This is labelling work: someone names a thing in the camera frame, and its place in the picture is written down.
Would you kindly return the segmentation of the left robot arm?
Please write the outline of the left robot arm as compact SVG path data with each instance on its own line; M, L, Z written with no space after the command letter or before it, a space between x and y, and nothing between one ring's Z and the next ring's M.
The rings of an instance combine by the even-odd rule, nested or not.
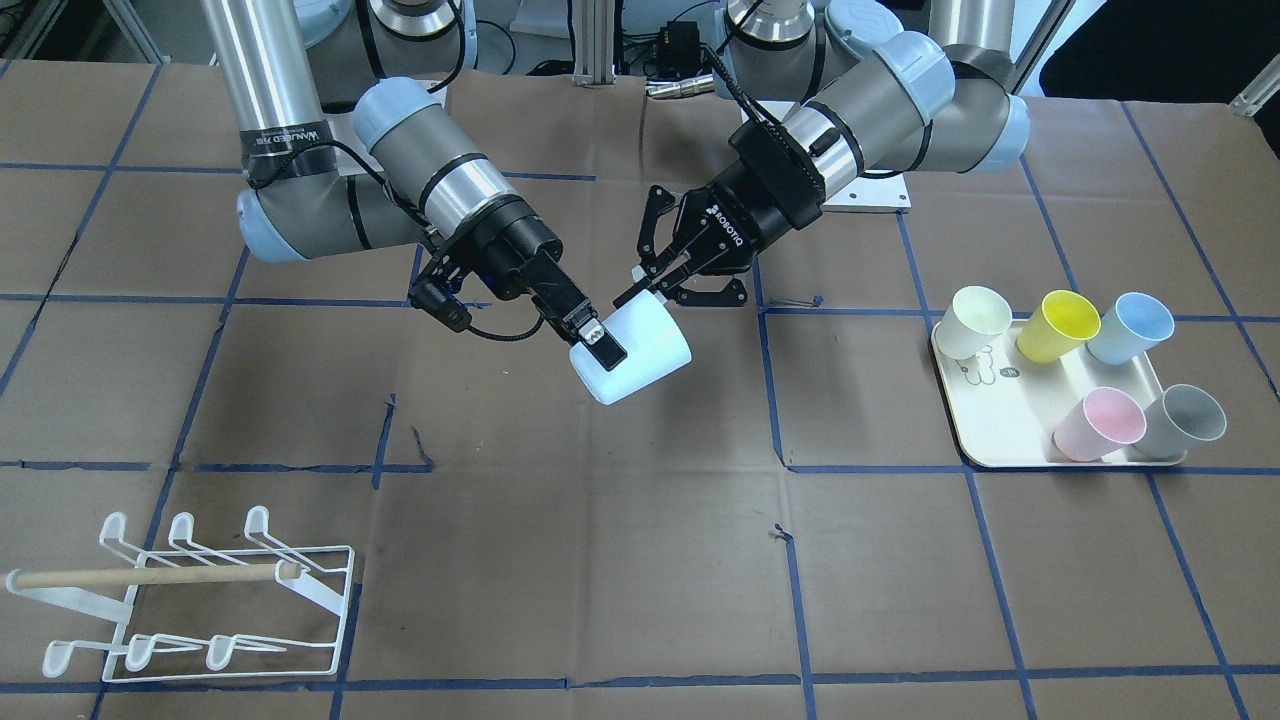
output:
M634 284L685 306L739 306L739 275L855 179L1000 172L1030 135L1012 92L1014 5L931 1L924 32L876 1L728 1L701 50L745 113L736 160L703 187L649 191Z

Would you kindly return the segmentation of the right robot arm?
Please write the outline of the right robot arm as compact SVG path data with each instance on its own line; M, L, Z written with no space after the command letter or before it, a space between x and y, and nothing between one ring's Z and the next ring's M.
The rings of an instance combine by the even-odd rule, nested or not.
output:
M612 370L627 356L559 265L561 240L449 117L435 88L379 79L355 104L358 152L332 133L291 1L202 5L239 126L239 229L265 263L421 243L410 305L470 332L457 299L477 277L530 296L540 323Z

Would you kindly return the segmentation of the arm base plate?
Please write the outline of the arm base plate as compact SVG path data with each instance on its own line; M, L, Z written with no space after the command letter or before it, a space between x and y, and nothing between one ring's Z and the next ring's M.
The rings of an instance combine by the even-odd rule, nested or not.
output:
M823 204L823 211L905 213L913 206L906 179L901 174L870 173L835 191Z

